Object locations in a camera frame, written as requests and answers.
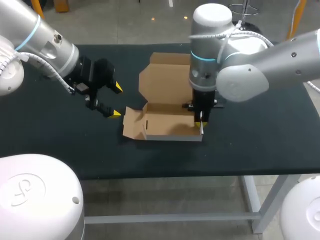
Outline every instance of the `cardboard box flap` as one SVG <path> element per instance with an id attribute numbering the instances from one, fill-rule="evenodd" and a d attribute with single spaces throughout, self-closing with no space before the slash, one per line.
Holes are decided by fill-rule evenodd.
<path id="1" fill-rule="evenodd" d="M 139 75 L 139 92 L 150 104 L 190 102 L 189 65 L 149 64 Z"/>
<path id="2" fill-rule="evenodd" d="M 189 65 L 190 54 L 154 52 L 150 64 Z"/>
<path id="3" fill-rule="evenodd" d="M 131 139 L 144 140 L 143 118 L 143 111 L 126 107 L 125 115 L 123 117 L 123 136 Z"/>

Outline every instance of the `box lid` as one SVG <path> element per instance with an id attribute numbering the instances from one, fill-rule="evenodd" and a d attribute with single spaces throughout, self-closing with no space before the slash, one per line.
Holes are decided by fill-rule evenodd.
<path id="1" fill-rule="evenodd" d="M 151 104 L 181 105 L 192 100 L 190 55 L 155 52 L 139 74 L 139 92 Z"/>

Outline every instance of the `metal table frame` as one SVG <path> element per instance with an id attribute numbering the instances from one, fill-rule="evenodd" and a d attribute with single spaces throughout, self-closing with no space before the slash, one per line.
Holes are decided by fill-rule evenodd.
<path id="1" fill-rule="evenodd" d="M 254 177 L 242 176 L 241 183 L 249 212 L 86 216 L 84 220 L 85 224 L 249 220 L 253 233 L 262 234 L 281 207 L 288 192 L 297 184 L 300 176 L 300 174 L 279 175 L 262 205 L 260 205 Z"/>

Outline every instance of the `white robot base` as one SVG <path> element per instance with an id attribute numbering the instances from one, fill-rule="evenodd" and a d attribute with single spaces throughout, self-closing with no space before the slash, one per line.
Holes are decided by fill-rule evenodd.
<path id="1" fill-rule="evenodd" d="M 0 159 L 0 239 L 83 240 L 84 199 L 75 173 L 49 156 Z"/>

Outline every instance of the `orange pole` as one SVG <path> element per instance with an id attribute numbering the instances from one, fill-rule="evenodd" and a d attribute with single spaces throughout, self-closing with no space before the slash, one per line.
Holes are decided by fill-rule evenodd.
<path id="1" fill-rule="evenodd" d="M 44 13 L 42 12 L 39 0 L 31 0 L 33 10 L 40 15 L 42 19 L 45 19 Z"/>
<path id="2" fill-rule="evenodd" d="M 292 16 L 293 21 L 292 21 L 290 28 L 289 28 L 289 31 L 286 35 L 286 39 L 291 39 L 296 34 L 296 31 L 299 27 L 300 20 L 302 18 L 304 10 L 305 10 L 306 3 L 307 3 L 307 0 L 299 0 L 299 3 L 293 13 L 293 16 Z"/>

